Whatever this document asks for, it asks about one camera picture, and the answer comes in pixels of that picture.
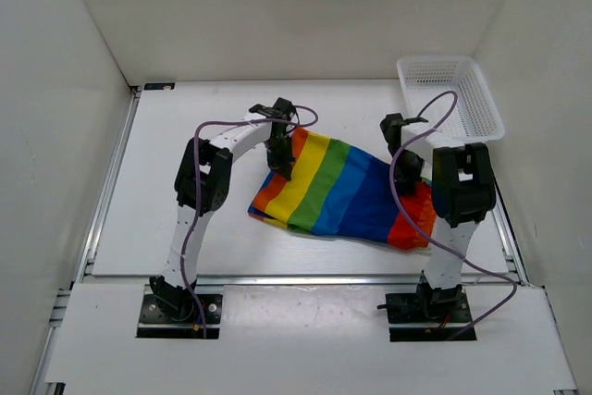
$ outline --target rainbow striped cloth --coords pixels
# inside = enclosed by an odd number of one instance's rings
[[[292,179],[270,172],[249,215],[317,236],[384,242],[402,250],[426,247],[399,214],[390,192],[388,164],[302,128],[292,134],[292,153]],[[419,227],[431,233],[436,215],[429,186],[421,183],[414,196],[401,200]]]

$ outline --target robotic arm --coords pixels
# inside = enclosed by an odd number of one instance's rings
[[[380,123],[388,150],[431,129],[421,117],[403,119],[387,115]],[[432,165],[432,203],[438,216],[433,238],[466,256],[469,242],[487,211],[496,203],[493,171],[483,143],[464,144],[433,132],[403,151],[395,166],[399,195],[414,192],[424,162]],[[463,297],[461,257],[432,246],[432,254],[417,286],[417,304],[426,319],[441,318],[455,310]]]
[[[296,114],[294,105],[279,98],[273,107],[255,105],[243,118],[245,121],[271,117],[291,121]],[[187,231],[193,222],[195,212],[200,212],[195,230],[191,234],[185,251],[185,275],[194,285],[197,277],[197,259],[202,248],[205,229],[214,212],[226,201],[230,186],[232,164],[259,143],[267,149],[269,167],[290,179],[291,138],[286,131],[287,124],[263,122],[232,127],[218,134],[211,141],[198,141],[200,162],[200,208],[196,208],[196,178],[194,144],[190,139],[181,160],[175,179],[177,192],[177,227],[170,245],[165,269],[160,276],[150,278],[150,287],[160,310],[172,320],[185,320],[193,311],[193,301],[185,288],[181,274],[181,250]]]

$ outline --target green stripe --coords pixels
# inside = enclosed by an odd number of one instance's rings
[[[349,144],[342,141],[335,139],[329,141],[321,166],[316,170],[308,191],[288,219],[290,228],[306,231],[313,228],[321,215],[325,199],[345,166],[350,147]]]

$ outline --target table surface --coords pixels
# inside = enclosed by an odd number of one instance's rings
[[[473,315],[509,286],[466,289]],[[520,288],[477,341],[390,343],[372,286],[226,287],[218,340],[136,339],[142,284],[78,284],[46,381],[66,394],[552,394],[574,389],[545,291]]]
[[[318,112],[314,131],[387,162],[389,152],[378,124],[388,113],[406,113],[397,80],[188,82],[170,91],[142,92],[93,274],[158,274],[176,226],[174,179],[195,127],[211,119],[241,119],[250,106],[272,105],[280,96]],[[302,121],[307,118],[302,112]],[[208,128],[203,135],[219,131]],[[247,207],[267,172],[261,145],[237,161],[229,197],[206,231],[199,274],[417,275],[425,267],[426,252],[400,253],[369,242],[297,236],[248,217]],[[508,271],[491,215],[477,230],[468,257],[491,270]],[[465,267],[463,272],[472,270]]]

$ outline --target white arm segment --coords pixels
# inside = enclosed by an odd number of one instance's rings
[[[401,143],[406,143],[412,137],[417,136],[432,128],[431,124],[418,122],[406,125],[401,128]],[[439,131],[435,131],[426,138],[419,139],[409,148],[411,151],[422,157],[428,164],[433,163],[434,149],[441,147],[464,147],[464,143],[457,141]],[[451,247],[466,256],[469,242],[479,226],[475,222],[465,222],[458,227],[452,228],[446,220],[438,217],[432,238]],[[453,254],[450,254],[437,246],[430,244],[431,256],[424,270],[425,278],[432,289],[453,289],[462,282],[461,271],[463,261]]]
[[[257,113],[248,113],[243,120],[263,119],[264,116]],[[217,148],[228,148],[232,152],[232,163],[254,148],[258,143],[265,142],[271,134],[271,122],[262,124],[251,124],[243,127],[232,127],[215,136],[210,144]],[[200,166],[204,173],[209,172],[209,166]],[[195,210],[185,206],[177,208],[177,225],[173,234],[173,241],[170,244],[166,266],[161,275],[165,281],[173,287],[185,287],[183,277],[180,272],[181,249],[187,230],[195,218]],[[185,275],[187,280],[192,283],[197,277],[197,259],[202,249],[205,229],[214,212],[207,212],[197,221],[197,226],[191,234],[185,250]]]

